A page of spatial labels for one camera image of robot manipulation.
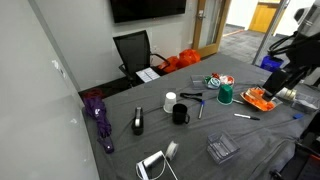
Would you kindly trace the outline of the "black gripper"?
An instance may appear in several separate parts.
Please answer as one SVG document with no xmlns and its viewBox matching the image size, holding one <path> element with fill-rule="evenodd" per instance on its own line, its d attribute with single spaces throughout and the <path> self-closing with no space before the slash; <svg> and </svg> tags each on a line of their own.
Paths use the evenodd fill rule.
<svg viewBox="0 0 320 180">
<path fill-rule="evenodd" d="M 292 89 L 294 87 L 291 81 L 292 76 L 293 74 L 290 71 L 285 71 L 284 69 L 278 69 L 273 72 L 263 85 L 265 90 L 263 97 L 273 98 L 284 87 Z"/>
</svg>

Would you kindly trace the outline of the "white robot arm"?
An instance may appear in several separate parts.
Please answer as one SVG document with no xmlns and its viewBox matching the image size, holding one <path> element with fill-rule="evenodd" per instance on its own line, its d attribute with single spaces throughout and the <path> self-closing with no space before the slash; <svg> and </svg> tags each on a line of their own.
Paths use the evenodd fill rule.
<svg viewBox="0 0 320 180">
<path fill-rule="evenodd" d="M 275 70 L 262 86 L 267 101 L 283 88 L 293 89 L 320 66 L 320 0 L 315 0 L 291 36 L 276 41 L 268 49 L 270 57 L 283 53 L 289 63 Z"/>
</svg>

